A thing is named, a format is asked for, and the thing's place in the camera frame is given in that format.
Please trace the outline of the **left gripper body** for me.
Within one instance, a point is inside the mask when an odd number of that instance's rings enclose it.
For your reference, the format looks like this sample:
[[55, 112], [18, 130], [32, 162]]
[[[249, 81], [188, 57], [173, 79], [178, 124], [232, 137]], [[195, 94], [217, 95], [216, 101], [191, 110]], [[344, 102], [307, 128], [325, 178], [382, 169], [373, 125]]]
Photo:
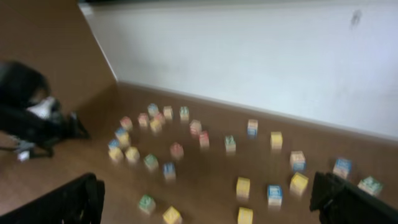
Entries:
[[16, 140], [14, 147], [2, 146], [2, 151], [19, 157], [52, 157], [57, 143], [90, 138], [77, 114], [65, 117], [61, 105], [49, 119], [27, 110], [50, 94], [46, 78], [38, 71], [17, 61], [1, 62], [1, 131]]

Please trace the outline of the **green R block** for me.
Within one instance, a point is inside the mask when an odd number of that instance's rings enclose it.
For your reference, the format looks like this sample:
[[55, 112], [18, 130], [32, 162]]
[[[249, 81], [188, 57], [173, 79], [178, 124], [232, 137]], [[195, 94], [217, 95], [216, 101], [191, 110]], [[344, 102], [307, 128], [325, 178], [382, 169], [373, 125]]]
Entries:
[[147, 215], [150, 215], [156, 207], [155, 200], [150, 195], [143, 195], [139, 201], [139, 209]]

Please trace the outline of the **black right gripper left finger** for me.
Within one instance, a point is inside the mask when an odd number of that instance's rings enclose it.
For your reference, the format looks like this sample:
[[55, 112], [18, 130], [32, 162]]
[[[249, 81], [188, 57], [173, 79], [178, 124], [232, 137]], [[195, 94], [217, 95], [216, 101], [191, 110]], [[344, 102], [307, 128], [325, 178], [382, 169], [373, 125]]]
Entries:
[[86, 173], [1, 215], [1, 224], [100, 224], [104, 196], [104, 182]]

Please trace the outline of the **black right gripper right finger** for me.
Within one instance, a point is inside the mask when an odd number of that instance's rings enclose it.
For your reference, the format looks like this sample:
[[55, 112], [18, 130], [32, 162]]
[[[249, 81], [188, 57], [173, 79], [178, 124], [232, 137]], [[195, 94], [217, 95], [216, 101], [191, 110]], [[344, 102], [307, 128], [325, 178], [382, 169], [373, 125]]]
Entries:
[[332, 173], [315, 173], [309, 209], [322, 224], [397, 224], [396, 209]]

